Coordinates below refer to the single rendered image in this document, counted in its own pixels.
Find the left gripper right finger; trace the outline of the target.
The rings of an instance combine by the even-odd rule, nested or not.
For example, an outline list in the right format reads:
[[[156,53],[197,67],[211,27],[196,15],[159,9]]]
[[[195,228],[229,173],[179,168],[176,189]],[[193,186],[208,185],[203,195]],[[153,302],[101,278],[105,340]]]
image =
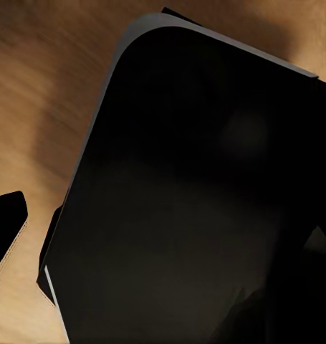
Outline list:
[[[326,236],[326,191],[318,191],[312,207],[312,217]]]

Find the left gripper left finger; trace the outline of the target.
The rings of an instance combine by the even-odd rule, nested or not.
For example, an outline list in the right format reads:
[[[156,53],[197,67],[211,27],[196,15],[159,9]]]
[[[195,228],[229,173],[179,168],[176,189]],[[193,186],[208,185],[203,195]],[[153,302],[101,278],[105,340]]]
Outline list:
[[[27,203],[21,191],[0,196],[0,263],[27,218]]]

